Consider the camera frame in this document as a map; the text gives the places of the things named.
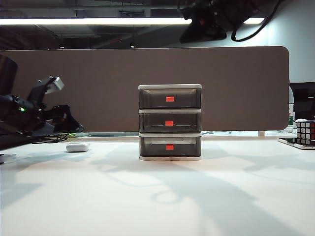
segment cable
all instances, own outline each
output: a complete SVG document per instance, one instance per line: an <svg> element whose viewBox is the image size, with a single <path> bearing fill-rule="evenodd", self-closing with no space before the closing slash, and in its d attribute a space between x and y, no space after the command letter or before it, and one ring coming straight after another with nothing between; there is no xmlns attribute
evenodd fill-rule
<svg viewBox="0 0 315 236"><path fill-rule="evenodd" d="M255 32L253 33L252 35L248 36L248 37L245 37L245 38L242 38L242 39L236 39L236 30L233 31L232 35L231 35L231 39L234 41L234 42L244 42L246 40L249 40L253 37L255 37L263 28L265 28L265 26L271 21L271 19L273 18L273 16L275 15L275 13L277 12L278 10L278 7L280 6L280 4L285 1L285 0L279 0L277 2L277 4L275 5L274 7L274 10L272 11L272 13L270 14L270 16L265 20L265 22L262 24L262 26Z"/></svg>
<svg viewBox="0 0 315 236"><path fill-rule="evenodd" d="M32 140L32 144L55 144L67 140L68 134L63 135L47 135Z"/></svg>
<svg viewBox="0 0 315 236"><path fill-rule="evenodd" d="M182 12L181 12L181 4L182 4L182 0L178 0L177 1L177 13L181 16Z"/></svg>
<svg viewBox="0 0 315 236"><path fill-rule="evenodd" d="M205 134L213 134L213 131L205 131L201 133L201 135L205 135Z"/></svg>

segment ceiling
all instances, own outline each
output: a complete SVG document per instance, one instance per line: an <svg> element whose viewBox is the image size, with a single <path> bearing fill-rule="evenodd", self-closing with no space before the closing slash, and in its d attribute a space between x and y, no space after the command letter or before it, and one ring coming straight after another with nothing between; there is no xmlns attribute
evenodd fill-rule
<svg viewBox="0 0 315 236"><path fill-rule="evenodd" d="M0 18L178 18L178 0L0 0ZM0 50L158 48L179 42L187 26L0 26Z"/></svg>

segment plastic drawer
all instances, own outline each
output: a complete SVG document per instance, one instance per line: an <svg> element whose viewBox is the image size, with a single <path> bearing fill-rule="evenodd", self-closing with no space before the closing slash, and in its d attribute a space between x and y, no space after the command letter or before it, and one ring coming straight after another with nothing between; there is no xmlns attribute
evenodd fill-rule
<svg viewBox="0 0 315 236"><path fill-rule="evenodd" d="M200 157L201 135L199 137L141 137L140 134L140 156Z"/></svg>
<svg viewBox="0 0 315 236"><path fill-rule="evenodd" d="M201 132L201 113L139 114L139 132Z"/></svg>
<svg viewBox="0 0 315 236"><path fill-rule="evenodd" d="M140 85L139 109L201 108L201 85Z"/></svg>

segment drawer unit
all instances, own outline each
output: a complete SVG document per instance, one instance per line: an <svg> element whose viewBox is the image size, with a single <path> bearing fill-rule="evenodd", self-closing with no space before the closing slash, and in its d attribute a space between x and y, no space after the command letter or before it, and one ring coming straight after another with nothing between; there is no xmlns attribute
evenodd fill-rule
<svg viewBox="0 0 315 236"><path fill-rule="evenodd" d="M163 112L139 111L139 132L201 132L200 110Z"/></svg>
<svg viewBox="0 0 315 236"><path fill-rule="evenodd" d="M187 157L200 159L201 134L140 133L140 159L161 160L160 157L178 157L177 160L187 160Z"/></svg>
<svg viewBox="0 0 315 236"><path fill-rule="evenodd" d="M139 85L139 109L201 108L201 85Z"/></svg>
<svg viewBox="0 0 315 236"><path fill-rule="evenodd" d="M140 160L200 160L201 85L139 85Z"/></svg>

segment red label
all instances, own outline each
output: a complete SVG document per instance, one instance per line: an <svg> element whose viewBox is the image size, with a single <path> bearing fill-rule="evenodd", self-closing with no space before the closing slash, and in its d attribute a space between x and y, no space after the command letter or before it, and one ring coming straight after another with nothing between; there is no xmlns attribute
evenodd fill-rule
<svg viewBox="0 0 315 236"><path fill-rule="evenodd" d="M167 120L167 121L165 122L165 126L174 126L174 121L172 121L172 120Z"/></svg>
<svg viewBox="0 0 315 236"><path fill-rule="evenodd" d="M166 101L167 102L174 102L174 97L173 96L167 96Z"/></svg>
<svg viewBox="0 0 315 236"><path fill-rule="evenodd" d="M167 144L166 150L174 150L174 144Z"/></svg>

